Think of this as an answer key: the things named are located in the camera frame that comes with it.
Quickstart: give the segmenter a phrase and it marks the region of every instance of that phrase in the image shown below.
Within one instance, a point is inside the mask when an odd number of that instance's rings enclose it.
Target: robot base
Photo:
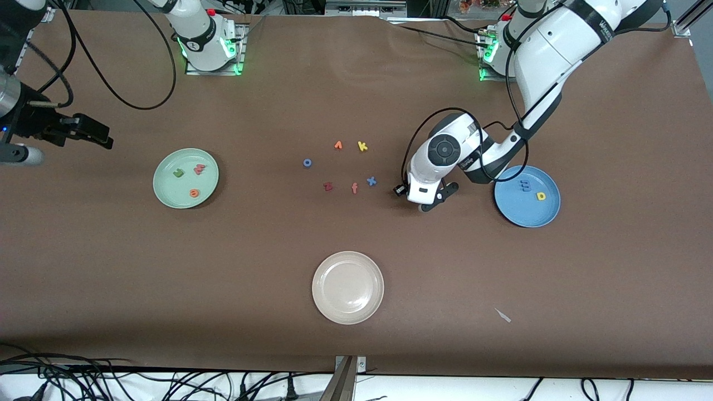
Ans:
[[[505,76],[499,74],[497,71],[493,69],[490,65],[488,65],[485,61],[482,59],[478,60],[478,67],[480,69],[480,77],[481,81],[498,81],[498,82],[505,82]],[[515,77],[511,76],[510,77],[510,82],[515,82]]]
[[[247,33],[250,31],[249,24],[235,24],[235,31],[229,33],[227,39],[237,39],[235,43],[227,44],[228,51],[234,51],[235,57],[230,59],[222,68],[214,71],[201,71],[186,61],[186,75],[207,75],[207,76],[238,76],[242,75],[242,67],[245,63],[245,52],[247,50]]]

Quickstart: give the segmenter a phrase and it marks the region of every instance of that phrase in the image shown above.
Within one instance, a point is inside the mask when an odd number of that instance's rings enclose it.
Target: table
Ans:
[[[121,94],[164,96],[169,63],[144,16],[72,15]],[[33,40],[60,63],[61,15]],[[174,367],[331,370],[354,354],[390,373],[713,377],[713,113],[688,41],[628,34],[570,77],[530,154],[563,204],[533,230],[457,169],[460,191],[430,213],[391,192],[432,111],[513,120],[504,85],[479,82],[475,62],[468,45],[375,18],[268,17],[243,76],[180,75],[163,107],[134,111],[78,52],[66,111],[116,143],[32,141],[42,167],[2,169],[0,338]],[[50,75],[33,55],[20,70],[35,87]],[[153,171],[186,147],[213,154],[221,181],[206,204],[172,210]],[[369,255],[386,283],[355,326],[322,317],[310,292],[340,250]]]

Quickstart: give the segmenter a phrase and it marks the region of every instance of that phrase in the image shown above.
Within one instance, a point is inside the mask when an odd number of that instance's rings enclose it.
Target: metal bracket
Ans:
[[[352,401],[354,399],[357,368],[359,365],[366,367],[366,358],[363,362],[359,362],[359,358],[361,357],[354,355],[337,357],[337,371],[332,375],[319,401]]]
[[[52,7],[48,6],[47,7],[47,12],[45,13],[44,17],[42,17],[42,21],[40,22],[52,22],[54,19],[54,13],[57,10],[53,9]]]
[[[336,360],[334,361],[334,370],[336,371],[339,369],[339,364],[342,363],[342,360],[344,357],[342,356],[337,356]],[[366,372],[366,357],[356,357],[356,372],[357,373],[364,373]]]
[[[713,8],[713,0],[696,0],[676,21],[673,21],[674,36],[677,38],[687,38],[691,36],[691,32],[688,28],[700,21],[711,8]]]
[[[678,25],[676,25],[676,21],[673,21],[671,24],[671,30],[673,30],[673,36],[675,38],[689,38],[691,37],[691,30],[686,28],[683,32],[678,30]]]

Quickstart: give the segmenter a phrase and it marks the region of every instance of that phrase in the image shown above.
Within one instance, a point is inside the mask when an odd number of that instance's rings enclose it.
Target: black cable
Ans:
[[[584,387],[584,384],[586,382],[589,382],[592,384],[592,388],[594,389],[594,398],[589,395],[589,392],[587,392],[587,389]],[[597,385],[594,384],[594,380],[592,379],[582,379],[580,380],[580,387],[582,388],[582,393],[584,393],[584,396],[589,400],[589,401],[599,401],[599,390],[597,390]]]
[[[634,379],[629,379],[629,390],[626,392],[626,401],[630,401],[632,391],[634,391]]]
[[[62,376],[62,377],[65,378],[65,379],[72,380],[72,381],[74,382],[74,384],[76,384],[77,387],[79,387],[79,389],[80,389],[80,391],[81,391],[81,397],[82,397],[82,398],[88,398],[88,399],[90,399],[90,400],[92,400],[92,401],[98,401],[98,398],[93,394],[92,391],[90,391],[90,390],[84,385],[84,383],[82,383],[77,377],[75,377],[74,375],[72,375],[67,369],[64,369],[64,368],[62,368],[62,367],[59,367],[59,366],[57,366],[57,365],[46,365],[46,364],[44,364],[44,363],[39,363],[39,362],[34,362],[34,361],[11,361],[11,362],[0,361],[0,366],[6,366],[6,365],[20,365],[20,366],[26,365],[26,366],[44,367],[44,368],[46,368],[47,370],[50,370],[51,372],[53,372],[53,373],[55,373],[55,374],[59,374],[60,376]],[[56,383],[54,383],[54,382],[52,382],[52,381],[50,381],[50,384],[52,384],[54,387],[57,387],[60,391],[66,390],[66,389],[64,389],[63,386],[58,385],[58,384],[56,384]],[[75,397],[74,397],[71,393],[68,393],[68,395],[69,395],[73,400],[75,400]]]
[[[22,369],[6,370],[5,372],[0,373],[0,375],[12,375],[13,373],[29,372],[30,370],[36,370],[36,368],[34,368],[34,367],[23,367]]]
[[[189,392],[187,395],[185,395],[184,397],[181,397],[181,398],[180,398],[181,401],[188,401],[188,399],[190,398],[191,395],[194,395],[195,393],[197,393],[197,392],[199,391],[199,388],[202,388],[203,386],[205,386],[205,385],[208,384],[209,382],[212,382],[213,380],[215,380],[215,379],[217,379],[217,378],[219,378],[220,376],[223,376],[223,375],[227,375],[227,372],[218,373],[217,375],[212,376],[212,377],[210,377],[208,380],[206,380],[206,381],[200,383],[195,389],[193,389],[193,390],[192,390],[191,392]]]
[[[182,386],[191,387],[191,388],[194,388],[194,389],[198,389],[198,388],[199,388],[197,385],[193,385],[193,384],[190,384],[190,383],[182,382],[181,380],[177,380],[177,379],[175,379],[175,378],[171,378],[171,379],[160,379],[160,378],[158,378],[158,377],[147,376],[147,375],[145,375],[145,374],[143,374],[143,373],[141,373],[141,372],[132,372],[132,373],[129,373],[129,375],[138,375],[138,376],[143,377],[144,379],[151,380],[151,381],[153,381],[153,382],[171,382],[171,383],[173,383],[173,384],[180,384],[180,385],[182,385]],[[220,392],[217,392],[217,391],[215,391],[215,390],[213,390],[213,389],[211,389],[211,388],[206,388],[206,387],[200,388],[200,391],[202,391],[202,392],[207,392],[207,393],[209,393],[209,394],[212,394],[212,395],[221,397],[221,398],[224,399],[225,401],[231,401],[231,400],[229,400],[226,396],[224,396],[223,394],[221,394]]]
[[[495,124],[498,124],[498,125],[500,125],[501,127],[503,127],[503,129],[504,129],[505,131],[512,131],[512,130],[513,130],[513,127],[514,127],[514,126],[509,126],[509,127],[508,127],[508,126],[505,125],[505,123],[502,122],[502,121],[493,121],[492,123],[488,124],[487,126],[484,126],[483,129],[490,128],[491,126],[494,126]]]
[[[260,381],[255,383],[250,390],[254,390],[255,392],[252,394],[252,397],[250,397],[250,401],[255,401],[255,398],[257,398],[257,393],[260,392],[260,390],[265,386],[265,383],[272,377],[275,376],[274,373],[270,373],[264,378],[262,378]]]
[[[169,55],[169,58],[171,61],[171,72],[173,73],[171,89],[168,91],[168,94],[162,101],[158,102],[157,104],[155,104],[153,106],[137,106],[137,105],[125,100],[123,97],[121,97],[121,95],[119,95],[116,92],[116,90],[114,90],[114,88],[109,84],[109,82],[104,77],[104,74],[99,69],[99,66],[94,61],[94,58],[92,57],[92,55],[89,53],[89,49],[87,49],[87,46],[84,44],[84,40],[82,40],[82,37],[79,35],[79,32],[77,31],[76,26],[74,26],[74,22],[72,21],[72,19],[68,13],[66,14],[66,17],[68,18],[67,22],[70,26],[70,30],[74,31],[74,35],[76,36],[77,41],[79,42],[79,46],[81,46],[82,50],[84,51],[84,54],[86,54],[86,56],[87,56],[87,59],[89,59],[89,62],[91,63],[92,67],[94,67],[94,71],[96,71],[97,75],[99,75],[99,78],[104,83],[104,86],[106,86],[106,88],[111,92],[111,94],[114,95],[114,97],[116,97],[121,103],[124,103],[125,105],[127,105],[131,108],[134,108],[136,110],[153,110],[154,108],[159,108],[159,107],[163,106],[163,104],[166,103],[168,101],[168,99],[173,95],[173,91],[175,90],[175,87],[176,87],[176,81],[178,79],[178,76],[176,74],[176,65],[175,65],[175,61],[173,60],[173,51],[171,50],[171,46],[168,43],[168,39],[166,38],[166,35],[163,34],[163,31],[161,31],[161,28],[158,26],[158,24],[153,19],[153,17],[148,13],[148,11],[146,11],[146,9],[141,5],[141,3],[138,0],[133,0],[133,2],[139,7],[139,9],[141,9],[141,11],[143,11],[144,15],[146,15],[146,17],[151,21],[151,24],[156,28],[158,33],[161,35],[161,39],[163,39],[163,43],[166,46],[166,50],[168,50],[168,55]],[[57,6],[60,9],[62,9],[63,11],[66,10],[66,7],[62,3],[62,1],[58,1]]]
[[[323,372],[294,373],[294,374],[292,375],[292,378],[300,377],[300,376],[308,376],[308,375],[320,375],[320,374],[322,374],[322,373],[323,373]],[[283,381],[283,380],[287,380],[288,377],[289,377],[289,376],[285,376],[285,377],[281,377],[280,379],[275,379],[275,380],[273,380],[273,381],[271,381],[271,382],[267,382],[267,383],[261,385],[260,387],[258,387],[258,388],[256,388],[256,389],[248,390],[248,391],[245,393],[245,395],[248,395],[248,394],[250,394],[251,392],[254,392],[254,391],[260,391],[263,387],[267,387],[267,386],[269,386],[269,385],[275,384],[276,382],[281,382],[281,381]]]
[[[453,18],[452,16],[449,16],[449,15],[445,16],[443,19],[447,19],[448,21],[454,23],[454,24],[455,24],[457,27],[459,27],[460,29],[463,29],[464,31],[470,32],[470,33],[472,33],[472,34],[477,34],[479,29],[487,28],[487,27],[488,27],[487,25],[485,25],[485,26],[482,27],[482,28],[468,28],[467,26],[461,24],[461,22],[460,22],[459,20],[457,20],[457,19],[455,19],[455,18]]]
[[[228,385],[227,398],[230,401],[230,398],[232,397],[232,379],[230,378],[230,373],[227,373],[225,377],[227,378]]]
[[[510,11],[510,10],[511,10],[514,6],[516,6],[516,5],[517,5],[517,4],[513,4],[513,5],[509,6],[507,9],[505,9],[505,11],[503,11],[503,13],[500,14],[500,16],[498,17],[498,21],[500,21],[500,20],[503,18],[503,16],[505,15],[505,13],[507,13],[508,11]],[[443,17],[443,19],[446,19],[446,20],[448,20],[448,21],[454,23],[454,24],[455,24],[457,27],[459,27],[460,29],[463,29],[464,31],[470,32],[470,33],[472,33],[472,34],[477,34],[478,31],[480,31],[481,29],[488,28],[488,25],[484,25],[484,26],[481,26],[481,27],[479,27],[479,28],[468,28],[467,26],[461,24],[461,22],[460,22],[459,20],[453,18],[452,16],[448,16],[448,15],[445,16],[445,17]]]
[[[294,380],[292,379],[292,373],[287,373],[287,394],[284,396],[284,401],[295,401],[299,398],[299,395],[294,391]]]
[[[130,401],[135,401],[135,400],[131,397],[131,395],[129,395],[129,393],[126,391],[126,389],[124,388],[124,384],[122,384],[121,380],[119,380],[120,377],[118,377],[118,376],[116,375],[116,372],[114,372],[114,367],[112,366],[111,361],[110,361],[110,360],[106,361],[106,364],[107,364],[107,366],[108,366],[108,368],[109,368],[109,372],[112,374],[113,379],[116,381],[116,384],[119,385],[119,388],[121,389],[121,391],[123,391],[124,394],[126,394],[126,397],[128,397],[128,399],[129,399]]]
[[[71,86],[69,86],[69,81],[67,81],[67,78],[64,76],[64,73],[62,71],[59,71],[59,67],[57,67],[52,60],[42,51],[40,50],[37,46],[35,46],[32,42],[30,42],[29,39],[26,37],[23,37],[21,34],[19,34],[17,31],[12,29],[8,24],[5,24],[4,21],[0,20],[0,25],[2,25],[3,29],[5,31],[8,31],[12,36],[15,36],[18,39],[24,40],[25,44],[27,44],[27,47],[29,47],[32,51],[37,54],[42,61],[47,63],[50,68],[59,76],[59,79],[62,81],[62,84],[64,84],[64,88],[67,90],[67,101],[64,103],[47,103],[44,105],[39,105],[36,104],[35,106],[37,107],[51,107],[51,108],[63,108],[71,105],[74,102],[74,92],[72,92]]]
[[[70,46],[69,46],[69,54],[67,55],[67,58],[64,60],[64,63],[62,64],[61,67],[59,67],[59,71],[64,72],[66,71],[67,67],[69,67],[69,64],[72,62],[74,59],[74,52],[77,49],[77,38],[74,36],[74,24],[69,24],[69,12],[67,11],[66,8],[62,9],[62,14],[64,14],[64,19],[67,20],[67,24],[69,25],[69,39],[70,39]],[[55,73],[52,78],[49,79],[44,85],[40,86],[40,89],[37,89],[39,93],[44,92],[47,88],[49,88],[53,83],[55,83],[59,79],[59,74]]]
[[[185,376],[183,376],[181,380],[177,380],[169,387],[168,392],[163,396],[163,401],[171,400],[171,397],[175,395],[181,387],[185,386],[186,384],[188,384],[189,381],[194,380],[196,377],[202,374],[203,372],[187,373]]]
[[[537,379],[535,382],[535,385],[530,389],[530,392],[528,393],[528,396],[523,398],[523,401],[530,401],[533,398],[533,395],[535,395],[535,391],[537,390],[537,387],[540,387],[540,383],[544,380],[544,377],[540,377]]]
[[[537,24],[538,22],[542,21],[546,16],[550,15],[551,13],[553,13],[554,11],[559,9],[561,6],[562,6],[562,3],[558,3],[556,6],[554,6],[553,8],[547,10],[544,14],[542,14],[542,16],[540,18],[535,19],[532,22],[530,22],[523,29],[523,31],[520,33],[520,35],[518,35],[518,38],[515,40],[515,42],[519,44],[520,40],[522,40],[522,38],[528,33],[530,28],[535,26],[535,24]],[[515,103],[515,98],[513,97],[513,90],[510,86],[510,60],[512,59],[513,54],[515,54],[516,47],[517,46],[510,47],[510,51],[508,52],[508,58],[505,61],[505,86],[508,89],[508,96],[510,97],[510,103],[513,107],[513,111],[515,111],[515,115],[518,118],[518,123],[520,124],[520,126],[522,126],[524,128],[523,117],[520,115],[520,111],[518,110],[518,105]]]
[[[432,119],[436,114],[443,113],[444,111],[449,111],[449,110],[455,110],[455,108],[447,107],[447,108],[442,108],[441,110],[433,112],[430,116],[426,117],[426,119],[421,123],[421,125],[416,128],[416,132],[411,136],[411,140],[409,141],[408,146],[406,147],[406,152],[404,153],[404,161],[401,163],[401,182],[406,185],[406,182],[408,181],[408,178],[406,177],[406,159],[409,158],[409,152],[411,151],[411,145],[414,144],[414,139],[416,139],[416,135],[419,134],[419,131],[421,128],[423,128],[426,123],[429,122],[430,119]]]
[[[424,31],[423,29],[411,28],[410,26],[403,26],[403,25],[399,25],[399,26],[403,29],[408,29],[409,31],[419,32],[421,34],[431,35],[431,36],[435,36],[437,38],[448,39],[449,41],[456,41],[456,42],[461,42],[461,43],[465,43],[465,44],[472,44],[473,46],[477,46],[477,47],[488,47],[488,45],[485,43],[477,43],[474,41],[467,41],[465,39],[458,39],[458,38],[454,38],[452,36],[446,36],[446,35],[437,34],[435,32]]]
[[[113,400],[114,397],[111,394],[111,390],[107,387],[106,392],[104,392],[104,389],[101,388],[101,385],[99,384],[98,378],[92,376],[88,372],[85,372],[81,374],[81,378],[84,379],[84,382],[87,384],[87,388],[92,391],[92,387],[96,386],[99,389],[99,395],[96,396],[97,398],[104,399],[104,400]]]
[[[617,36],[621,34],[626,34],[629,32],[663,32],[667,31],[668,28],[671,27],[671,24],[673,23],[673,18],[671,17],[671,11],[669,10],[668,4],[666,4],[666,1],[663,2],[661,5],[661,8],[664,10],[666,13],[666,26],[662,28],[627,28],[627,29],[622,29],[621,31],[617,32]]]

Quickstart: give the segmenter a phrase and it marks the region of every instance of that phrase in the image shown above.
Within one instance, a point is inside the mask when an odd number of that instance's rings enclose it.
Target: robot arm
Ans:
[[[149,0],[178,36],[183,56],[198,70],[215,71],[235,60],[235,22],[203,9],[200,0]]]
[[[455,166],[474,183],[490,183],[499,177],[557,108],[569,75],[647,1],[655,0],[566,0],[550,10],[523,35],[516,56],[511,57],[528,110],[522,125],[517,123],[504,142],[496,143],[468,114],[447,116],[411,159],[408,199],[422,205],[438,202],[439,183]]]
[[[510,21],[498,21],[492,32],[498,41],[497,51],[491,56],[483,57],[481,68],[492,70],[489,76],[501,78],[505,76],[505,62],[510,49],[520,45],[518,37],[530,25],[531,22],[539,19],[547,10],[554,7],[551,0],[520,0],[518,1],[515,13]],[[510,75],[514,76],[514,70],[510,70]]]
[[[46,8],[46,0],[0,0],[0,32],[16,40],[24,39],[40,22]],[[34,137],[56,146],[73,139],[112,148],[109,127],[84,114],[65,116],[46,106],[51,104],[46,96],[9,73],[15,69],[15,60],[9,62],[0,69],[0,164],[36,166],[43,161],[39,149],[10,143],[13,136]]]

